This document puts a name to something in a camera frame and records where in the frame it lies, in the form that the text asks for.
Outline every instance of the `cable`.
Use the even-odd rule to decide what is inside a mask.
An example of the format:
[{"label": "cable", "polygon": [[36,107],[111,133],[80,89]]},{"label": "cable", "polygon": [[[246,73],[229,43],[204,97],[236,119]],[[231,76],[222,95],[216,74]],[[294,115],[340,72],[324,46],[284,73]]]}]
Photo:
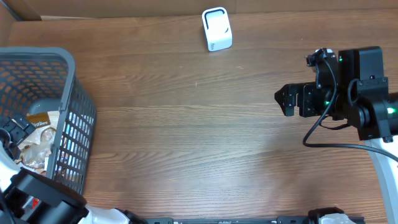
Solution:
[{"label": "cable", "polygon": [[351,126],[351,125],[349,125],[349,124],[342,124],[342,125],[340,125],[340,126],[330,128],[330,127],[327,127],[327,126],[322,125],[322,121],[323,121],[323,120],[321,120],[321,123],[319,124],[319,126],[321,126],[321,127],[323,127],[323,128],[326,128],[326,129],[329,129],[329,130],[333,130],[333,131],[345,129],[345,128],[348,128],[348,127]]},{"label": "cable", "polygon": [[355,83],[355,82],[358,82],[358,81],[359,81],[359,79],[354,78],[354,79],[351,80],[350,83],[348,84],[348,88],[347,88],[347,97],[348,97],[348,103],[349,103],[350,106],[354,106],[353,103],[355,103],[356,100],[357,100],[357,99],[355,99],[354,102],[351,100],[351,89],[352,89],[354,83]]},{"label": "cable", "polygon": [[4,195],[2,194],[2,191],[0,189],[0,205],[2,206],[2,209],[4,213],[8,216],[12,224],[15,223],[14,215],[11,213],[10,209],[7,206],[6,200],[4,199]]},{"label": "cable", "polygon": [[315,122],[315,124],[312,126],[312,128],[308,131],[308,133],[304,136],[303,138],[303,145],[307,147],[345,147],[345,148],[353,148],[353,149],[362,149],[362,150],[367,150],[371,152],[376,152],[382,155],[385,155],[396,162],[398,162],[398,157],[395,155],[391,154],[390,152],[387,152],[383,149],[378,149],[375,147],[369,147],[369,146],[362,146],[362,145],[357,145],[357,144],[312,144],[312,143],[307,143],[308,138],[311,136],[311,134],[314,132],[314,130],[319,126],[319,124],[325,119],[326,115],[328,114],[331,106],[333,105],[334,101],[336,100],[336,95],[337,95],[337,83],[336,83],[336,77],[335,74],[333,73],[333,70],[331,69],[329,63],[326,60],[322,60],[329,68],[331,75],[333,77],[333,83],[335,84],[334,90],[333,90],[333,96],[331,97],[331,101],[326,108],[325,112],[319,117],[318,121]]}]

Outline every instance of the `wall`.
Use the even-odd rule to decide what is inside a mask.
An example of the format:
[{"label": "wall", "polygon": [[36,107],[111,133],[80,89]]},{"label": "wall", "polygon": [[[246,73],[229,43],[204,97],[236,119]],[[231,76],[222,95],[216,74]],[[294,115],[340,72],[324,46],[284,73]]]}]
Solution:
[{"label": "wall", "polygon": [[6,46],[12,23],[16,20],[0,3],[0,46]]},{"label": "wall", "polygon": [[397,8],[396,0],[6,0],[28,20],[42,17],[137,17],[201,14],[223,6],[229,13]]}]

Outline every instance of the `green light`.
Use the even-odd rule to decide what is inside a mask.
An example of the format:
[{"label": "green light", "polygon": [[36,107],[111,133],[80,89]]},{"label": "green light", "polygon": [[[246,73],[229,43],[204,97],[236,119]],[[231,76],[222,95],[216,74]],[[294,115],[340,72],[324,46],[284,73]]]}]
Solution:
[{"label": "green light", "polygon": [[392,114],[392,113],[397,112],[397,110],[394,109],[394,108],[387,108],[387,112],[388,112],[389,114]]}]

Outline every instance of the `white square cup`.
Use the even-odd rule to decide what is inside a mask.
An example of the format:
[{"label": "white square cup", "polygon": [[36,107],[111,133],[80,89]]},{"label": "white square cup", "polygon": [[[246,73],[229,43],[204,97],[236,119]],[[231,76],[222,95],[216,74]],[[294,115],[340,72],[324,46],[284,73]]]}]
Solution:
[{"label": "white square cup", "polygon": [[201,15],[210,52],[232,46],[232,32],[228,14],[223,7],[207,9]]}]

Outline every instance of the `brown label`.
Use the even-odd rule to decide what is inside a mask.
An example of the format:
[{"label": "brown label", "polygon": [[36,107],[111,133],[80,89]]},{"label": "brown label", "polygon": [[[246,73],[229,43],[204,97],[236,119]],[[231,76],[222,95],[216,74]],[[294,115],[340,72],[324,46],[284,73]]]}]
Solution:
[{"label": "brown label", "polygon": [[47,113],[28,115],[26,118],[33,124],[33,126],[35,126],[35,128],[41,128],[51,124],[49,114]]}]

